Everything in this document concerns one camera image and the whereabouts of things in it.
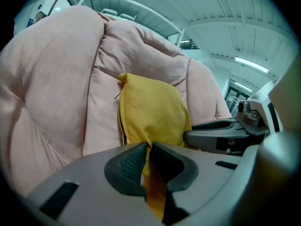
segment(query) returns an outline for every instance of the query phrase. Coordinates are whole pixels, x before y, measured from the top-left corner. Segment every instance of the fluorescent light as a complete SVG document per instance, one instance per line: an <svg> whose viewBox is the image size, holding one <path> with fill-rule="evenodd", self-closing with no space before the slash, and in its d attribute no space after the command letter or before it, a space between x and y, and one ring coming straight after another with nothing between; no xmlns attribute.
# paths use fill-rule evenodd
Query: fluorescent light
<svg viewBox="0 0 301 226"><path fill-rule="evenodd" d="M261 71L263 71L263 72L265 72L265 73L267 73L267 72L269 71L268 69L266 69L266 68L264 68L264 67L262 67L262 66L260 66L260 65L258 65L258 64L255 64L255 63L253 63L253 62L251 62L251 61L247 61L247 60L245 60L245 59L243 59L243 58L235 57L235 60L236 60L236 61L239 61L239 62L242 62L242 63L244 63L244 64L246 64L246 65L255 67L256 69L259 69L259 70L261 70Z"/></svg>
<svg viewBox="0 0 301 226"><path fill-rule="evenodd" d="M251 92L252 92L251 89L247 88L247 87L244 86L244 85L241 85L241 84L239 84L239 83L237 83L237 82L234 82L234 84L237 84L237 85L241 86L242 88L245 88L245 89L247 89L248 91L251 91Z"/></svg>

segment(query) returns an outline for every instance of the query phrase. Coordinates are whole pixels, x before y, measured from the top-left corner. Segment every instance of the white ceiling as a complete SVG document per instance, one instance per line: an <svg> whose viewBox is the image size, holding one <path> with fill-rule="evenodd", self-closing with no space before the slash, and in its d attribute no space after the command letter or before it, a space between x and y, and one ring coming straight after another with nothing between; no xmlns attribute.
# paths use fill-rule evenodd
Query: white ceiling
<svg viewBox="0 0 301 226"><path fill-rule="evenodd" d="M70 1L76 4L79 0ZM180 24L186 29L185 37L192 38L202 50L204 64L230 69L232 79L255 91L281 77L299 49L289 24L270 0L134 1ZM93 3L94 9L102 8L100 2ZM137 10L129 9L129 13L133 16ZM158 30L162 24L157 21L156 26ZM235 56L260 64L269 72L246 67L236 62Z"/></svg>

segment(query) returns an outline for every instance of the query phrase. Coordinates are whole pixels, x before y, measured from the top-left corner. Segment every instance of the yellow pillow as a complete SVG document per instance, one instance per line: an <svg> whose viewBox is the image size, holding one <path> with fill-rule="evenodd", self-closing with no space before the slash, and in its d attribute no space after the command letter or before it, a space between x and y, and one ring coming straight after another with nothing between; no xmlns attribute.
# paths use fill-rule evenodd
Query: yellow pillow
<svg viewBox="0 0 301 226"><path fill-rule="evenodd" d="M119 80L123 89L119 98L119 123L123 144L146 142L146 164L143 169L146 202L162 220L166 185L149 160L152 143L158 141L188 147L183 134L191 130L186 104L173 86L157 80L122 73Z"/></svg>

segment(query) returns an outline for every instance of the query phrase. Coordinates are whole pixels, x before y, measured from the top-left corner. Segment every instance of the pink comforter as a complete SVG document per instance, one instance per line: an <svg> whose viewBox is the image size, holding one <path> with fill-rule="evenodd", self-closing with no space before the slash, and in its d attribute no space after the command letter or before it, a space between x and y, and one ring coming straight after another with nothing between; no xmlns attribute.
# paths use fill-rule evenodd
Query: pink comforter
<svg viewBox="0 0 301 226"><path fill-rule="evenodd" d="M26 196L73 160L121 146L120 73L165 81L193 125L230 117L211 72L133 22L72 6L19 33L0 55L1 166Z"/></svg>

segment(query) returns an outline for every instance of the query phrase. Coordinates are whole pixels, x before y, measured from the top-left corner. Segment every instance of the yellow cloth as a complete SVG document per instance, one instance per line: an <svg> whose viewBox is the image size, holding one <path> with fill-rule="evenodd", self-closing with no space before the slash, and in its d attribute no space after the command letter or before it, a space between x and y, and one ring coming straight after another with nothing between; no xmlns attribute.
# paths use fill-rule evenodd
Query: yellow cloth
<svg viewBox="0 0 301 226"><path fill-rule="evenodd" d="M149 160L150 150L154 141L188 147L183 133L191 130L189 112L180 92L165 82L129 73L120 74L119 80L123 85L119 99L120 127L127 144L149 145L143 169L146 203L162 220L166 185Z"/></svg>

